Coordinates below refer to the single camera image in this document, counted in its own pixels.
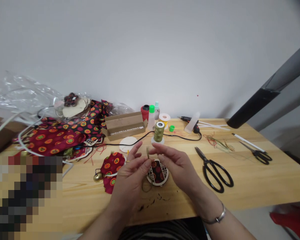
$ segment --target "wooden table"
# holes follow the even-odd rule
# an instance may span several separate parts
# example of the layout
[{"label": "wooden table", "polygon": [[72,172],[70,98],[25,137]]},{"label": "wooden table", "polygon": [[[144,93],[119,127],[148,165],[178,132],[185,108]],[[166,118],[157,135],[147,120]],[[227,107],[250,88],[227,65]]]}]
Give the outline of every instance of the wooden table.
[{"label": "wooden table", "polygon": [[[224,119],[202,119],[202,121],[215,125],[225,124]],[[186,123],[179,119],[172,119],[169,124],[175,126],[173,133],[175,135],[191,139],[198,138],[197,134],[188,134],[183,131]],[[225,186],[224,193],[216,194],[228,209],[243,210],[300,201],[300,165],[248,124],[231,131],[214,128],[201,128],[200,130],[202,134],[214,133],[214,138],[220,141],[225,139],[235,148],[235,153],[227,153],[214,148],[204,137],[200,141],[187,141],[178,137],[164,136],[165,145],[186,152],[201,180],[207,186],[202,173],[203,161],[197,155],[195,146],[198,146],[208,159],[213,159],[227,169],[233,178],[234,187]],[[236,133],[266,150],[273,161],[269,165],[258,162],[250,150],[240,144],[239,139],[231,133]],[[149,134],[143,139],[143,145],[139,150],[143,155],[146,155],[146,147],[151,144],[151,137],[152,134]],[[104,192],[102,182],[93,181],[93,176],[95,169],[101,167],[104,158],[110,155],[111,151],[119,151],[119,147],[107,146],[101,155],[96,152],[92,157],[93,165],[90,160],[84,163],[85,159],[74,163],[74,167],[63,178],[64,234],[81,232],[109,203],[111,195]],[[131,225],[196,215],[189,198],[175,185],[171,176],[164,186],[152,187],[148,193],[142,192],[139,207],[143,209],[135,213],[130,221]],[[41,212],[44,212],[44,208],[39,210],[39,215]]]}]

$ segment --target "brown cardboard box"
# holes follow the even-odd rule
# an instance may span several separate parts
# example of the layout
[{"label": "brown cardboard box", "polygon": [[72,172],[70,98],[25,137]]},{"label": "brown cardboard box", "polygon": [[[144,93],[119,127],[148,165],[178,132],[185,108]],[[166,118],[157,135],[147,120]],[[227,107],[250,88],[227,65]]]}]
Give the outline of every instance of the brown cardboard box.
[{"label": "brown cardboard box", "polygon": [[10,122],[0,131],[0,152],[4,150],[7,144],[11,143],[19,132],[25,129],[27,126],[19,122]]},{"label": "brown cardboard box", "polygon": [[147,120],[142,121],[141,112],[106,117],[105,121],[107,129],[101,131],[110,141],[144,133],[148,125]]}]

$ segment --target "finger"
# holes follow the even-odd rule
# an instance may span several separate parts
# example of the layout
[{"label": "finger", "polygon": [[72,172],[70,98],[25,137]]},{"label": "finger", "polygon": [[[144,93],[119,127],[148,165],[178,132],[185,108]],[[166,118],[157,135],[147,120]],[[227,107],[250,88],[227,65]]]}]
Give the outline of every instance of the finger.
[{"label": "finger", "polygon": [[148,174],[150,167],[151,167],[152,159],[147,159],[139,168],[138,170],[131,175],[131,177],[136,178],[137,181],[142,181],[145,175]]},{"label": "finger", "polygon": [[126,163],[127,169],[129,170],[133,170],[134,168],[138,168],[140,167],[146,160],[148,159],[148,157],[144,156],[144,157],[139,157],[136,159],[131,160],[130,162]]},{"label": "finger", "polygon": [[181,152],[175,148],[168,147],[168,146],[158,144],[158,143],[153,143],[152,146],[154,148],[152,148],[149,151],[149,154],[151,154],[151,155],[152,154],[164,154],[165,156],[167,156],[174,162],[181,157]]},{"label": "finger", "polygon": [[158,158],[160,160],[160,162],[173,174],[177,168],[179,167],[178,165],[176,165],[170,158],[159,154]]},{"label": "finger", "polygon": [[142,141],[139,141],[139,142],[137,142],[134,146],[133,146],[133,148],[131,149],[131,151],[129,151],[129,155],[128,155],[128,157],[134,157],[134,155],[137,153],[137,151],[139,150],[139,148],[141,147],[141,145],[142,145]]},{"label": "finger", "polygon": [[137,167],[135,167],[134,169],[132,169],[133,172],[136,172],[138,170],[138,168],[142,165],[143,163],[139,162],[139,165]]},{"label": "finger", "polygon": [[135,158],[138,158],[138,157],[141,157],[141,156],[142,156],[142,153],[136,153],[136,154],[134,155]]}]

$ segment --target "scissors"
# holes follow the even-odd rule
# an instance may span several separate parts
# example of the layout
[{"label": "scissors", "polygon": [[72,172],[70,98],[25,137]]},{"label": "scissors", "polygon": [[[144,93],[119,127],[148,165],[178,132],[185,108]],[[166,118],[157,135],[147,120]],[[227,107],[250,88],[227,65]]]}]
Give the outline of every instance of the scissors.
[{"label": "scissors", "polygon": [[266,153],[266,152],[261,152],[259,150],[253,150],[251,147],[245,145],[244,143],[240,142],[242,145],[244,145],[246,148],[248,148],[252,154],[254,155],[254,157],[262,162],[265,165],[269,165],[269,161],[272,161],[272,158]]},{"label": "scissors", "polygon": [[[224,169],[224,167],[222,167],[220,164],[216,163],[215,161],[212,161],[211,159],[208,160],[206,158],[206,156],[203,154],[203,152],[198,148],[198,147],[195,147],[196,151],[197,151],[197,154],[202,158],[203,160],[203,166],[202,166],[202,171],[203,171],[203,175],[204,175],[204,178],[207,180],[207,182],[209,183],[209,185],[213,188],[213,190],[215,190],[216,192],[218,193],[223,193],[224,192],[224,187],[222,185],[222,183],[220,182],[219,178],[221,179],[221,181],[227,185],[228,187],[233,187],[234,186],[234,183],[233,183],[233,180],[232,180],[232,177],[230,176],[230,174],[227,172],[227,170]],[[214,171],[217,173],[217,175],[219,176],[219,178],[213,173],[213,171],[209,168],[209,165],[208,163],[213,167]],[[229,178],[229,181],[230,181],[230,184],[226,182],[226,180],[224,180],[224,178],[221,176],[220,172],[217,170],[217,167],[218,166],[219,168],[221,168],[224,173],[228,176]],[[207,175],[207,169],[209,171],[209,173],[213,176],[213,178],[217,181],[217,183],[219,184],[220,186],[220,189],[216,188],[212,183],[211,181],[209,180],[208,178],[208,175]]]}]

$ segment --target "pixelated area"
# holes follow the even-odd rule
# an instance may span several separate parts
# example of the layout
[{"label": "pixelated area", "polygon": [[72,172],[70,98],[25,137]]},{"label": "pixelated area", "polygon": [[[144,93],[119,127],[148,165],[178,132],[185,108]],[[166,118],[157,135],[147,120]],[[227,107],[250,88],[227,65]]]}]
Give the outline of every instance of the pixelated area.
[{"label": "pixelated area", "polygon": [[0,239],[59,238],[62,166],[56,156],[0,157]]}]

